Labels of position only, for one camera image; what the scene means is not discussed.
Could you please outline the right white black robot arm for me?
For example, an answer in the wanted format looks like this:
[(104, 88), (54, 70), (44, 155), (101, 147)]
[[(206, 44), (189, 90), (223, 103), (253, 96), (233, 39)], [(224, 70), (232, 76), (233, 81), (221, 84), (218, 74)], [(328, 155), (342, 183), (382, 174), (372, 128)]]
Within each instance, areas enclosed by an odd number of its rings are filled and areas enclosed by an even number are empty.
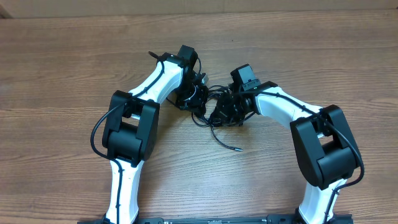
[(287, 94), (273, 82), (261, 83), (246, 64), (231, 72), (220, 93), (211, 126), (241, 125), (254, 114), (290, 130), (299, 169), (307, 181), (301, 204), (290, 215), (270, 214), (265, 223), (353, 223), (333, 211), (340, 190), (359, 183), (364, 163), (342, 109), (322, 108)]

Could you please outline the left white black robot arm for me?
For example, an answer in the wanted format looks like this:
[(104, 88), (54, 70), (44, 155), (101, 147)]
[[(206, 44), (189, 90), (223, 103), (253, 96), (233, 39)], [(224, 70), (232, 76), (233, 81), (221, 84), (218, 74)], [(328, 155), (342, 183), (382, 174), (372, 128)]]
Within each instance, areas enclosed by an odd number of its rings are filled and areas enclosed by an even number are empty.
[(155, 70), (129, 92), (115, 91), (90, 135), (92, 150), (110, 162), (113, 174), (109, 208), (97, 223), (137, 223), (141, 171), (154, 149), (160, 105), (167, 97), (174, 93), (180, 110), (206, 111), (206, 76), (194, 71), (199, 61), (195, 49), (183, 45), (176, 55), (151, 56)]

